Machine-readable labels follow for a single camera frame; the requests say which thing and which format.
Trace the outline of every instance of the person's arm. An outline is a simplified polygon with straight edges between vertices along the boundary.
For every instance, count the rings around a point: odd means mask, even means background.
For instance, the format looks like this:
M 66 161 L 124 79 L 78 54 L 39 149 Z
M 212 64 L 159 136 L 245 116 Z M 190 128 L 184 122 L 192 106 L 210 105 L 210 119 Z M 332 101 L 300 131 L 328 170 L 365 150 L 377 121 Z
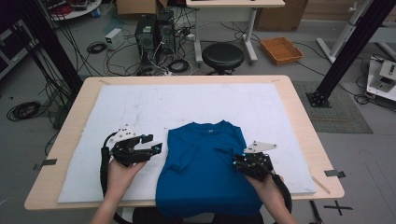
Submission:
M 297 223 L 296 219 L 286 208 L 282 193 L 279 191 L 270 175 L 265 177 L 262 182 L 250 176 L 247 176 L 247 180 L 256 190 L 260 200 L 262 200 L 262 203 L 277 224 Z
M 111 223 L 125 191 L 131 185 L 137 172 L 145 164 L 145 162 L 139 162 L 125 167 L 115 160 L 110 162 L 108 166 L 107 192 L 98 210 L 93 215 L 91 224 Z

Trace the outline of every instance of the round stool seat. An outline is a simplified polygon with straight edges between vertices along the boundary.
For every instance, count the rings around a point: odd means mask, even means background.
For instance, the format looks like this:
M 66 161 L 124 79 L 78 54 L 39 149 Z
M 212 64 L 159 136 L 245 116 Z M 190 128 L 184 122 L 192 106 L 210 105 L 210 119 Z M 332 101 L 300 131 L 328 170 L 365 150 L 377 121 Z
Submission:
M 213 44 L 202 52 L 204 63 L 219 73 L 224 70 L 233 70 L 245 60 L 244 52 L 231 44 Z

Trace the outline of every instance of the gray mat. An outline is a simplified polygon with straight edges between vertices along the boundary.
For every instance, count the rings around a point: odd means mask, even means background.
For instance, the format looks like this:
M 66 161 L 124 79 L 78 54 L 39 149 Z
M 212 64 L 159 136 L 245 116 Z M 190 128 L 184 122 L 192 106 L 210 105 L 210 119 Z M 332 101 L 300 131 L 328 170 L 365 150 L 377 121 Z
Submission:
M 311 107 L 305 95 L 320 82 L 293 82 L 308 117 L 318 133 L 373 133 L 347 92 L 336 87 L 329 98 L 331 108 Z

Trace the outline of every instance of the white paper sheet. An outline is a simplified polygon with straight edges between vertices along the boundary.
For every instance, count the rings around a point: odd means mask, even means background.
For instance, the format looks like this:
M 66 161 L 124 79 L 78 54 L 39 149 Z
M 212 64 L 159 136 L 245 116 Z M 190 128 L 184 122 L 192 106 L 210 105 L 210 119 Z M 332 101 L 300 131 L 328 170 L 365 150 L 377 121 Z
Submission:
M 128 124 L 134 133 L 154 134 L 163 152 L 135 177 L 123 200 L 153 200 L 167 154 L 167 133 L 190 122 L 230 121 L 247 145 L 277 144 L 267 151 L 291 193 L 314 193 L 315 185 L 274 84 L 104 86 L 70 162 L 59 203 L 100 202 L 100 149 L 106 137 Z

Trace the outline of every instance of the wooden table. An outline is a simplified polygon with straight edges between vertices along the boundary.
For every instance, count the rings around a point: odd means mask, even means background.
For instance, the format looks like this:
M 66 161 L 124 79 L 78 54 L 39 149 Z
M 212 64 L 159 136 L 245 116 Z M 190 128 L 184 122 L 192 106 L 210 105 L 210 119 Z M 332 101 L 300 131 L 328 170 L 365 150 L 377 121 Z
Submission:
M 204 17 L 202 14 L 202 10 L 208 10 L 212 8 L 209 13 L 215 15 L 215 19 L 211 19 L 212 21 L 238 21 L 236 18 L 236 11 L 230 11 L 231 8 L 239 8 L 239 9 L 248 9 L 250 8 L 250 13 L 248 19 L 248 28 L 246 30 L 246 34 L 243 35 L 243 42 L 245 47 L 247 48 L 248 57 L 250 59 L 250 63 L 255 63 L 258 61 L 256 53 L 251 45 L 250 38 L 251 33 L 253 31 L 254 21 L 256 19 L 256 12 L 258 7 L 283 7 L 285 6 L 285 2 L 283 0 L 216 0 L 216 1 L 191 1 L 186 0 L 186 4 L 188 7 L 198 8 L 199 10 L 195 11 L 195 38 L 194 38 L 194 49 L 195 49 L 195 60 L 198 63 L 203 61 L 202 59 L 202 51 L 201 51 L 201 43 L 200 43 L 200 33 L 199 33 L 199 22 L 201 22 Z
M 286 76 L 90 77 L 85 80 L 47 158 L 47 160 L 56 159 L 56 164 L 42 167 L 26 199 L 25 208 L 28 210 L 46 210 L 97 207 L 99 205 L 99 203 L 57 202 L 64 184 L 68 164 L 102 86 L 206 83 L 274 83 L 317 187 L 317 193 L 315 194 L 292 195 L 292 199 L 335 199 L 344 196 L 344 190 L 339 179 L 336 176 L 327 177 L 324 173 L 324 171 L 332 170 L 332 165 L 290 79 Z M 154 205 L 155 201 L 120 204 L 120 206 Z

